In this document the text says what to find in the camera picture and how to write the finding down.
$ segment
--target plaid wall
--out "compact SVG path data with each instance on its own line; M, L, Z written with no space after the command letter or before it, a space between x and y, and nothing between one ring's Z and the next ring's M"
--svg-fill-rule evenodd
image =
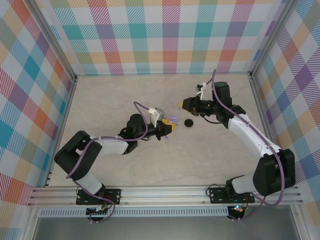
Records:
M17 239L72 82L23 0L0 1L0 240Z
M276 142L295 153L309 229L320 233L320 0L299 1L256 83Z
M282 0L282 1L281 1L281 3L280 3L280 5L279 5L279 7L278 7L278 9L277 9L277 11L276 11L276 13L275 13L275 15L273 16L273 19L272 19L272 21L271 21L271 23L270 23L267 31L266 31L265 34L264 34L264 37L263 37L263 39L262 39L262 41L261 41L261 43L260 43L260 45L259 45L259 48L258 48L258 50L256 51L256 53L255 53L255 55L254 55L253 61L252 61L251 65L250 65L250 67L249 67L248 72L251 72L252 69L253 69L253 67L255 66L255 64L256 64L256 62L257 62L257 59L259 58L262 49L264 49L264 47L265 47L265 45L266 45L266 43L267 43L267 41L268 41L268 39L269 39L269 36L270 36L272 30L274 29L274 27L275 27L275 25L276 25L279 17L281 16L281 13L282 13L282 11L283 11L283 9L284 9L287 1L288 1L288 0Z
M247 72L281 0L37 2L74 70L98 75Z

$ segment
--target white arm segment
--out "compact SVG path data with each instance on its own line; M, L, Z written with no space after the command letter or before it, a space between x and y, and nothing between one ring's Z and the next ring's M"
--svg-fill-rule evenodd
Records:
M102 149L99 152L99 156L108 154L123 154L128 147L128 143L126 141L122 141L121 137L118 138L119 140L97 140L96 142L102 146ZM90 171L83 178L79 179L76 182L91 194L96 194L102 187L102 183Z
M246 114L240 114L240 116L247 120L252 126L254 126ZM228 128L243 141L243 143L247 146L247 148L251 151L251 153L257 160L262 158L264 154L273 155L273 152L260 139L260 137L248 125L243 123L237 116L234 116L229 120ZM261 131L259 131L259 133L268 140L270 146L272 146L275 152L278 153L281 147L270 141ZM234 191L237 194L256 192L257 190L253 182L253 176L254 174L251 173L232 180Z
M258 130L258 132L268 140L270 146L272 146L272 148L277 153L279 152L279 149L281 149L281 147L270 141L255 125L253 125L246 114L240 114L240 116L247 120L251 126L254 126ZM243 141L243 143L257 160L262 158L264 154L273 155L273 152L268 148L264 141L262 141L260 137L248 125L243 123L237 116L234 116L229 120L228 128Z
M108 154L123 154L128 147L128 143L126 141L122 141L121 139L122 137L118 136L118 139L97 140L96 142L102 146L98 156Z

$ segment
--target white ventilated panel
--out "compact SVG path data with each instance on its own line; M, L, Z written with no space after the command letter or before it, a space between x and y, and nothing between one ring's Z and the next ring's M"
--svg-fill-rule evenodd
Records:
M205 217L227 216L226 206L202 207L118 207L113 217ZM42 208L40 218L88 217L85 208Z

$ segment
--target aluminum rail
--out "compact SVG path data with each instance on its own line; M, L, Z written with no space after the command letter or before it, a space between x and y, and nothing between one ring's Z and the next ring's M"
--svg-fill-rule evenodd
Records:
M206 185L190 186L106 186L107 189L121 189L120 204L117 208L125 207L188 207L188 206L234 206L234 203L211 204L206 195ZM29 201L32 208L54 207L84 207L76 205L76 186L52 186L35 188ZM279 197L274 193L266 197L266 201L274 203ZM296 186L287 188L281 205L300 205L302 197Z

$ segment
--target purple object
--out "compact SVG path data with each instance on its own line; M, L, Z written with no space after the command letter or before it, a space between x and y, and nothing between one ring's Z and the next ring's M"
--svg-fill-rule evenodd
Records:
M178 125L178 117L175 115L169 116L169 123Z

